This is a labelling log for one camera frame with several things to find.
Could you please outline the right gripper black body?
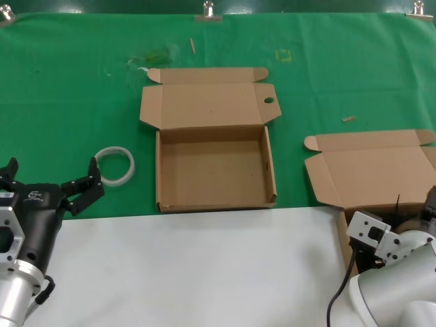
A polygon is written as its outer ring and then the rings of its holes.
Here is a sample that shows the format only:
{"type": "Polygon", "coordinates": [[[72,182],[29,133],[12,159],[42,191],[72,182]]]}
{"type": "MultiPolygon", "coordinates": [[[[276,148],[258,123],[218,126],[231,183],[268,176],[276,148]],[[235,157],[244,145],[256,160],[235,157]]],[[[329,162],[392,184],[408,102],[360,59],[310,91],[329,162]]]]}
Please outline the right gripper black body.
{"type": "Polygon", "coordinates": [[[426,231],[433,236],[435,235],[435,208],[435,186],[433,186],[421,210],[421,222],[426,231]]]}

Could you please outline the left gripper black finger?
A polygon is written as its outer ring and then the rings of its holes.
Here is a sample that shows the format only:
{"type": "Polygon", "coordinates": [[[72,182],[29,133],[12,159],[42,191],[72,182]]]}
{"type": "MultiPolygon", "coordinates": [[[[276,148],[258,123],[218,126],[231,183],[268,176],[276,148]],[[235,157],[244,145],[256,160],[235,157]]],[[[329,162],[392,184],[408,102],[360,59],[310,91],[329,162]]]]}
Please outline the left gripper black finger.
{"type": "Polygon", "coordinates": [[[15,179],[18,171],[18,161],[12,157],[7,166],[1,168],[0,187],[5,191],[20,191],[25,186],[23,183],[15,179]]]}
{"type": "Polygon", "coordinates": [[[72,216],[80,214],[103,197],[104,186],[96,158],[91,158],[85,177],[63,183],[61,189],[65,194],[63,207],[72,216]]]}

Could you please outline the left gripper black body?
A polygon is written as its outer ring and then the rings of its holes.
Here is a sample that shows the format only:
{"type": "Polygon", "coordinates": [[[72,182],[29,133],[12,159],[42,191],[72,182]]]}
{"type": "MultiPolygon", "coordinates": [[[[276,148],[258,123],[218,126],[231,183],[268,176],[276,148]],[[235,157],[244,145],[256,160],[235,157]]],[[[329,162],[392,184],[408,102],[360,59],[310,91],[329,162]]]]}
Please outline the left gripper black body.
{"type": "Polygon", "coordinates": [[[65,209],[61,187],[50,183],[1,183],[1,206],[12,207],[25,239],[17,255],[46,272],[65,209]]]}

